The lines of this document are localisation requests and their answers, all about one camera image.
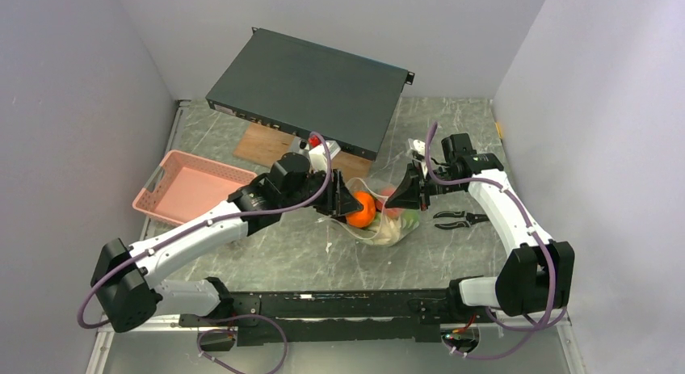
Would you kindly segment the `orange fake fruit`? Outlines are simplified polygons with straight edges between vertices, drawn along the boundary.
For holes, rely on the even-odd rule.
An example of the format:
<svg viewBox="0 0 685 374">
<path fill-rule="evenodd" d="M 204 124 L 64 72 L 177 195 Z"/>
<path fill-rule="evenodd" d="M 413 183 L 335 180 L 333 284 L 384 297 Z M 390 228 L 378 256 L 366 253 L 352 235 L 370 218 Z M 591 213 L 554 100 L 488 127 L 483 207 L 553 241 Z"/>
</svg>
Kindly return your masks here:
<svg viewBox="0 0 685 374">
<path fill-rule="evenodd" d="M 347 224 L 356 228 L 368 227 L 376 217 L 376 202 L 366 191 L 356 191 L 353 196 L 362 205 L 362 209 L 346 214 Z"/>
</svg>

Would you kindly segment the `clear zip top bag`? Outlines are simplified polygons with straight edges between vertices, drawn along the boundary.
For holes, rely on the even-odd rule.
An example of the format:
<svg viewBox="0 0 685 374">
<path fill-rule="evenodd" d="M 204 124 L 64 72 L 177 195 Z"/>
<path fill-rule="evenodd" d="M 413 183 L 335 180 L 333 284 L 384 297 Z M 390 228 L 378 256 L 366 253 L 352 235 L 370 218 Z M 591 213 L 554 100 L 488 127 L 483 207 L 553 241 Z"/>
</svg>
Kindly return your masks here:
<svg viewBox="0 0 685 374">
<path fill-rule="evenodd" d="M 394 246 L 419 227 L 419 214 L 411 209 L 387 208 L 385 202 L 396 187 L 387 181 L 371 177 L 370 167 L 369 160 L 353 158 L 347 153 L 340 153 L 333 159 L 333 168 L 341 170 L 349 191 L 363 191 L 373 198 L 376 215 L 370 225 L 358 228 L 328 217 L 321 221 L 364 245 Z"/>
</svg>

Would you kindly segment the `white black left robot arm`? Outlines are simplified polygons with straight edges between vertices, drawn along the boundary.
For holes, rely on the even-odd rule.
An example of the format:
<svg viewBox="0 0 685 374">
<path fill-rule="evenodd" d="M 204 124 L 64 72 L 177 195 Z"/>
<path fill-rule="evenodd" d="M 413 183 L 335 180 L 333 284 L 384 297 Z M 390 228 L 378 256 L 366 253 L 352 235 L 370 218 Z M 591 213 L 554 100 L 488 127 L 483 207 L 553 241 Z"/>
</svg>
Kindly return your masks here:
<svg viewBox="0 0 685 374">
<path fill-rule="evenodd" d="M 157 237 L 126 246 L 120 239 L 100 252 L 89 295 L 118 333 L 151 317 L 191 314 L 219 326 L 235 315 L 234 298 L 217 277 L 175 281 L 180 267 L 220 245 L 241 240 L 299 208 L 344 219 L 363 205 L 347 189 L 340 170 L 314 171 L 309 159 L 286 153 L 271 169 L 239 187 L 206 213 Z"/>
</svg>

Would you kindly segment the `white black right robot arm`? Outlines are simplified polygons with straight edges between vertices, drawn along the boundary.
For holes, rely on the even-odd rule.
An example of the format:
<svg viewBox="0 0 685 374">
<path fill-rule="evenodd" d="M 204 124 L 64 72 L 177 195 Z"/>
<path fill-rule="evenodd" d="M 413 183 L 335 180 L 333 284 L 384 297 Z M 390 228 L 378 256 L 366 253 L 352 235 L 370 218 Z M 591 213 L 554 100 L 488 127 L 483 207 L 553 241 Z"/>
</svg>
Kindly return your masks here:
<svg viewBox="0 0 685 374">
<path fill-rule="evenodd" d="M 502 163 L 492 153 L 478 153 L 466 133 L 441 141 L 443 163 L 432 168 L 421 141 L 413 143 L 412 163 L 388 208 L 425 211 L 434 195 L 464 191 L 481 206 L 504 246 L 506 261 L 495 277 L 451 281 L 447 315 L 465 321 L 478 307 L 499 309 L 510 317 L 563 309 L 569 302 L 575 253 L 544 231 L 513 191 Z"/>
</svg>

